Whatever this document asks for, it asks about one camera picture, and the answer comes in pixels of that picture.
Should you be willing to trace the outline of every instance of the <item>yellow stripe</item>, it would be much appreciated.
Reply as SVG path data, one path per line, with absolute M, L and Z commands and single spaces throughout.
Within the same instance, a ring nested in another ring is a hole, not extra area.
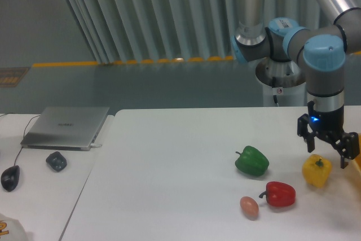
M 206 61 L 217 62 L 223 60 L 233 60 L 233 56 L 226 56 L 224 59 L 222 59 L 220 56 L 211 56 Z M 199 57 L 188 59 L 188 62 L 203 62 L 203 61 L 204 59 Z M 156 62 L 152 59 L 143 59 L 140 63 L 151 64 L 151 63 L 170 63 L 170 62 L 186 62 L 186 61 L 183 58 L 175 58 L 172 60 L 159 59 Z M 130 59 L 127 60 L 126 62 L 123 62 L 121 60 L 116 60 L 112 64 L 113 65 L 138 64 L 138 62 L 135 59 Z M 90 66 L 90 65 L 101 65 L 101 64 L 99 64 L 98 62 L 50 62 L 50 63 L 34 63 L 32 67 L 35 68 L 35 67 Z

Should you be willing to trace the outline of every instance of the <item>laptop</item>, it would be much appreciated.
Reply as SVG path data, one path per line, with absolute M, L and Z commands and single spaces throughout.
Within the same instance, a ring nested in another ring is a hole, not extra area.
M 25 135 L 24 148 L 88 151 L 109 107 L 47 107 Z

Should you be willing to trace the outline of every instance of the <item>black computer mouse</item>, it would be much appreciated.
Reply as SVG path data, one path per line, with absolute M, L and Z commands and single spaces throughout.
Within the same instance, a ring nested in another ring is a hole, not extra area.
M 19 166 L 11 166 L 10 168 L 4 170 L 4 172 L 1 174 L 2 187 L 6 191 L 11 192 L 17 187 L 17 184 L 19 183 L 19 177 L 20 177 Z
M 68 165 L 67 160 L 60 152 L 53 152 L 47 157 L 46 162 L 56 172 L 62 171 Z

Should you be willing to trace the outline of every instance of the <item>egg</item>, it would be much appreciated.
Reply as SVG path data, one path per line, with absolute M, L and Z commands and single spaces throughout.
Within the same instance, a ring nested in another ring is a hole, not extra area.
M 240 200 L 240 205 L 241 205 L 243 212 L 246 215 L 253 217 L 253 218 L 258 216 L 258 211 L 259 211 L 258 204 L 251 197 L 247 197 L 247 196 L 242 197 Z

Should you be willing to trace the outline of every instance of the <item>mouse cable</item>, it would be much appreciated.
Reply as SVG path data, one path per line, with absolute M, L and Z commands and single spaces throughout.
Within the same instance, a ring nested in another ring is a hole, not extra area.
M 33 119 L 37 118 L 37 117 L 40 117 L 40 115 L 35 116 L 35 117 L 32 117 L 32 118 L 30 119 L 30 121 L 28 122 L 28 124 L 26 125 L 26 127 L 25 127 L 25 129 L 24 129 L 23 139 L 25 138 L 25 131 L 27 130 L 30 122 L 31 122 Z M 16 156 L 15 161 L 14 161 L 14 166 L 16 165 L 17 158 L 19 157 L 19 155 L 20 155 L 20 153 L 21 153 L 22 150 L 23 150 L 23 147 L 21 147 L 19 153 L 17 153 L 17 156 Z
M 12 112 L 10 112 L 10 113 L 5 113 L 5 114 L 3 114 L 3 115 L 0 115 L 0 117 L 5 116 L 5 115 L 9 115 L 9 114 L 15 114 L 15 113 L 12 113 Z

